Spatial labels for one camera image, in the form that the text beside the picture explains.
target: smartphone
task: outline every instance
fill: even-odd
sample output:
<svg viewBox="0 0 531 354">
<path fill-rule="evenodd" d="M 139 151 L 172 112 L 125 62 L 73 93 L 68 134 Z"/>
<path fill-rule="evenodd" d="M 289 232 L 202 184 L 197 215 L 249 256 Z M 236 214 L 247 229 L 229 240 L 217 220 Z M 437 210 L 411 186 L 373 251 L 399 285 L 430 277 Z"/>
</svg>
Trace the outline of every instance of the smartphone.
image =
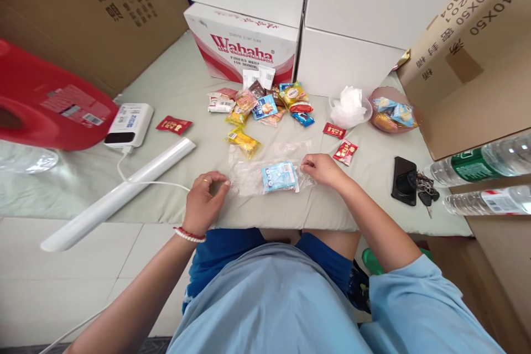
<svg viewBox="0 0 531 354">
<path fill-rule="evenodd" d="M 391 196 L 409 206 L 417 204 L 417 165 L 401 157 L 394 158 Z"/>
</svg>

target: hand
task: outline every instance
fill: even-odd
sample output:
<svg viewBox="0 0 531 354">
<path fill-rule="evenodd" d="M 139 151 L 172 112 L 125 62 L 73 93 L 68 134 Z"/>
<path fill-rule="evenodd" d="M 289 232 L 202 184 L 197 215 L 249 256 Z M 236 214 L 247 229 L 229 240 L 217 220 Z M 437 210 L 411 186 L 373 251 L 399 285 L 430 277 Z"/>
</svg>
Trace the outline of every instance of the hand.
<svg viewBox="0 0 531 354">
<path fill-rule="evenodd" d="M 210 185 L 223 181 L 216 196 L 210 194 Z M 183 228 L 192 234 L 203 236 L 216 221 L 225 201 L 231 182 L 219 171 L 201 174 L 194 181 L 186 197 L 186 215 Z"/>
<path fill-rule="evenodd" d="M 300 170 L 308 174 L 319 184 L 337 189 L 349 179 L 339 165 L 328 154 L 308 154 L 304 157 Z"/>
</svg>

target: plastic water bottle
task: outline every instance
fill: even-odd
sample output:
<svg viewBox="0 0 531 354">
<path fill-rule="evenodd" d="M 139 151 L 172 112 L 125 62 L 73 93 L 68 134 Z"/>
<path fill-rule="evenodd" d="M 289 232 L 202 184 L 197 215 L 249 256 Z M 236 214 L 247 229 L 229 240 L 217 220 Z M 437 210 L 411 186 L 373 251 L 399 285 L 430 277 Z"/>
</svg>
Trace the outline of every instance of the plastic water bottle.
<svg viewBox="0 0 531 354">
<path fill-rule="evenodd" d="M 531 173 L 531 134 L 510 137 L 426 167 L 434 185 L 449 187 Z"/>
<path fill-rule="evenodd" d="M 59 157 L 48 149 L 0 140 L 0 171 L 33 174 L 51 169 Z"/>
<path fill-rule="evenodd" d="M 531 214 L 531 185 L 450 195 L 443 203 L 450 213 L 463 216 Z"/>
</svg>

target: car key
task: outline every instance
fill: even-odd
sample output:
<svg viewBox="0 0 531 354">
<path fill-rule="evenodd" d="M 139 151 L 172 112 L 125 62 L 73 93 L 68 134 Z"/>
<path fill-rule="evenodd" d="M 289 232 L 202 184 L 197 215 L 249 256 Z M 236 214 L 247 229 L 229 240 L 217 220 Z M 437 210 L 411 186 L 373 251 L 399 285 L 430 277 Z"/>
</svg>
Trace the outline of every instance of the car key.
<svg viewBox="0 0 531 354">
<path fill-rule="evenodd" d="M 427 192 L 419 192 L 419 199 L 424 204 L 424 206 L 426 206 L 426 209 L 428 209 L 428 214 L 430 215 L 430 218 L 433 218 L 431 215 L 431 195 Z"/>
</svg>

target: barcode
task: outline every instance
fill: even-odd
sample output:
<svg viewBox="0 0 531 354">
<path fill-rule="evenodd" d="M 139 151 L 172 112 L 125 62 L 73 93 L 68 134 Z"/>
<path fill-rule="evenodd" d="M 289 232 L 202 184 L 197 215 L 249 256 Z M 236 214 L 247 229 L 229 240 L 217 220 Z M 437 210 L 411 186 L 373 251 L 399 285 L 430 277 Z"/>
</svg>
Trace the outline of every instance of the barcode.
<svg viewBox="0 0 531 354">
<path fill-rule="evenodd" d="M 492 209 L 492 211 L 502 211 L 502 208 L 499 207 L 498 204 L 493 200 L 485 199 L 485 202 L 487 203 L 488 207 Z"/>
<path fill-rule="evenodd" d="M 67 110 L 63 111 L 61 113 L 61 115 L 65 116 L 65 117 L 68 117 L 70 115 L 73 115 L 74 113 L 76 113 L 77 111 L 79 111 L 81 108 L 77 105 L 73 105 L 71 106 L 70 108 L 68 108 Z"/>
<path fill-rule="evenodd" d="M 97 126 L 99 126 L 99 125 L 101 125 L 103 123 L 102 119 L 97 118 L 96 116 L 94 116 L 91 113 L 87 113 L 85 116 L 83 116 L 83 119 L 85 119 L 86 121 L 89 121 L 92 124 L 95 124 Z"/>
</svg>

